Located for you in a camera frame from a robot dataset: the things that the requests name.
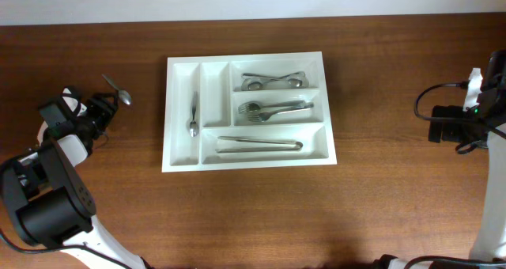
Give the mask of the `small metal teaspoon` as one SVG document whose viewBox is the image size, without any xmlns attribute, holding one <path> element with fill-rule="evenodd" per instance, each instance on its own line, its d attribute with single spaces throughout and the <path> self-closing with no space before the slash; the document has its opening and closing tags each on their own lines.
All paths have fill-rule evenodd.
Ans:
<svg viewBox="0 0 506 269">
<path fill-rule="evenodd" d="M 198 122 L 196 120 L 196 115 L 198 111 L 198 92 L 195 91 L 193 93 L 192 101 L 191 101 L 191 120 L 189 122 L 188 131 L 189 135 L 192 138 L 195 138 L 198 136 L 199 132 L 199 126 Z"/>
<path fill-rule="evenodd" d="M 131 95 L 125 90 L 118 87 L 114 81 L 105 74 L 101 74 L 104 80 L 116 91 L 118 98 L 125 104 L 131 106 L 133 101 Z"/>
</svg>

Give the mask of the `metal tweezers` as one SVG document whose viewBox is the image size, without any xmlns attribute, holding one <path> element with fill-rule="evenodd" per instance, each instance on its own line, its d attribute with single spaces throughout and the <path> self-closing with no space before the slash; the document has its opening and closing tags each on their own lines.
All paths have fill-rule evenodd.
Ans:
<svg viewBox="0 0 506 269">
<path fill-rule="evenodd" d="M 221 141 L 239 143 L 239 147 L 217 148 L 217 153 L 253 153 L 253 152 L 278 152 L 278 151 L 299 151 L 304 144 L 293 140 L 275 140 L 267 138 L 251 138 L 236 136 L 220 136 Z"/>
</svg>

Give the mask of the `metal fork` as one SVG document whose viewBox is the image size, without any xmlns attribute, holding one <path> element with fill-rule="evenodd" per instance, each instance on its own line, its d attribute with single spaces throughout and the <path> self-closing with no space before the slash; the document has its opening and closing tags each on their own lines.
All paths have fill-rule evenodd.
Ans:
<svg viewBox="0 0 506 269">
<path fill-rule="evenodd" d="M 268 121 L 272 116 L 286 114 L 290 112 L 298 112 L 308 110 L 314 107 L 312 102 L 303 105 L 292 106 L 289 108 L 282 108 L 272 112 L 261 112 L 247 115 L 247 120 L 253 123 L 264 123 Z"/>
<path fill-rule="evenodd" d="M 249 101 L 238 106 L 237 110 L 239 113 L 257 112 L 264 108 L 276 108 L 276 107 L 293 107 L 298 105 L 304 105 L 304 100 L 291 100 L 278 103 L 264 104 L 260 101 Z"/>
</svg>

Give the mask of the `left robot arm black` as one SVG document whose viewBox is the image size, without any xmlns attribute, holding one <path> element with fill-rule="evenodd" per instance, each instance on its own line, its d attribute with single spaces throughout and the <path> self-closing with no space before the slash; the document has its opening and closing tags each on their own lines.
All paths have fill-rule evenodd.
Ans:
<svg viewBox="0 0 506 269">
<path fill-rule="evenodd" d="M 95 93 L 87 101 L 72 86 L 41 104 L 39 145 L 1 165 L 1 200 L 24 254 L 63 252 L 89 268 L 147 268 L 100 223 L 96 204 L 76 166 L 89 158 L 119 109 L 119 93 Z"/>
</svg>

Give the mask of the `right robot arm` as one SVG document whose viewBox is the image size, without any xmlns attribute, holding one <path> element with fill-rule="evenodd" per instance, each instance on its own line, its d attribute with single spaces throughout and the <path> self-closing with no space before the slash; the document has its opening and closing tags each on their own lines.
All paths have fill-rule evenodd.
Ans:
<svg viewBox="0 0 506 269">
<path fill-rule="evenodd" d="M 462 106 L 432 108 L 422 115 L 418 105 L 434 89 L 466 90 Z M 455 142 L 455 152 L 469 154 L 484 149 L 489 172 L 481 225 L 467 258 L 420 256 L 409 261 L 392 255 L 375 260 L 372 268 L 504 268 L 505 267 L 505 51 L 490 55 L 485 73 L 474 68 L 469 79 L 434 85 L 422 91 L 413 103 L 414 115 L 429 122 L 430 142 Z"/>
</svg>

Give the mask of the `white plastic cutlery tray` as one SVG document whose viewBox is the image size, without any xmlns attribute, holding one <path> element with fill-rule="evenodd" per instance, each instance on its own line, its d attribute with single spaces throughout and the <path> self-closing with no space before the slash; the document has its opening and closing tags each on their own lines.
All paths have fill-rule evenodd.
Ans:
<svg viewBox="0 0 506 269">
<path fill-rule="evenodd" d="M 189 135 L 191 101 L 198 92 L 198 136 Z M 264 104 L 304 100 L 314 107 L 253 123 L 247 115 L 282 108 L 239 113 L 249 101 Z M 299 151 L 217 153 L 240 144 L 220 136 L 293 140 Z M 173 57 L 167 60 L 162 172 L 250 169 L 337 162 L 320 51 Z"/>
</svg>

